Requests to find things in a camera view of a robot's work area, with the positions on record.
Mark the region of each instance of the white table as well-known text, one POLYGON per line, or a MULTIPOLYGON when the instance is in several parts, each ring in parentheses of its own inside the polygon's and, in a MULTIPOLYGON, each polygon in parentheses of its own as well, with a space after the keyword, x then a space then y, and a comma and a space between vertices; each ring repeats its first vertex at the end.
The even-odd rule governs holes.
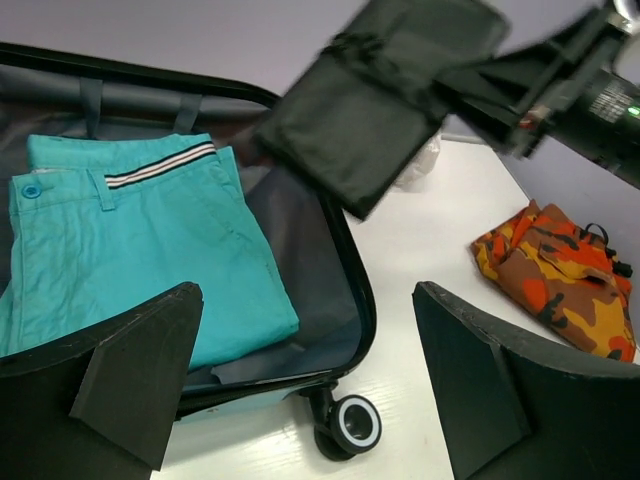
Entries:
POLYGON ((423 193, 390 193, 371 218, 352 224, 376 296, 378 332, 362 365, 336 396, 362 394, 380 411, 372 452, 334 464, 313 441, 307 403, 177 424, 154 480, 451 480, 453 474, 424 361, 411 293, 432 280, 472 304, 557 340, 478 273, 471 241, 527 205, 497 156, 481 145, 443 142, 423 193))

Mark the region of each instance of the plastic bag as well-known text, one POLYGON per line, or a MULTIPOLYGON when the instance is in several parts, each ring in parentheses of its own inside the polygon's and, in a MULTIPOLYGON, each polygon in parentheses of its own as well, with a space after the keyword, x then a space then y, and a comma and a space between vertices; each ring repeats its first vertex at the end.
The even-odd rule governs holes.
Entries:
POLYGON ((424 145, 396 179, 393 184, 394 187, 403 192, 421 192, 424 190, 424 179, 433 170, 440 155, 441 136, 441 132, 438 132, 431 137, 431 140, 424 145))

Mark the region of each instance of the pants button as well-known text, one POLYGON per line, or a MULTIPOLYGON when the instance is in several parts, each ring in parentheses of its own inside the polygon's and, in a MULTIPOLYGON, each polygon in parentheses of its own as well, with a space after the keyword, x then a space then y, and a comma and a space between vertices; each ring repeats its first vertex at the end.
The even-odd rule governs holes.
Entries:
POLYGON ((27 185, 22 189, 22 196, 25 198, 38 198, 42 195, 42 189, 38 185, 27 185))

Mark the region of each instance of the camouflage backpack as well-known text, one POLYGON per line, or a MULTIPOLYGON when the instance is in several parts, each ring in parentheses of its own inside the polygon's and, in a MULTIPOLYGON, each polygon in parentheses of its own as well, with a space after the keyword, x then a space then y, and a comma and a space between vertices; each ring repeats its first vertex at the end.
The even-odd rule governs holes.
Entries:
POLYGON ((484 276, 577 348, 632 362, 631 267, 590 227, 535 201, 473 242, 484 276))

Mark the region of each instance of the folded pants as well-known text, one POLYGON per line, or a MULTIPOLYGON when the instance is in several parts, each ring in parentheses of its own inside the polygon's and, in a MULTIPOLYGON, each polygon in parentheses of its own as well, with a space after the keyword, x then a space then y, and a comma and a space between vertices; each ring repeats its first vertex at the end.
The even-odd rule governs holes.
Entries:
POLYGON ((14 177, 0 356, 122 313, 184 281, 204 313, 191 367, 283 340, 298 319, 244 196, 208 135, 98 142, 31 136, 14 177))

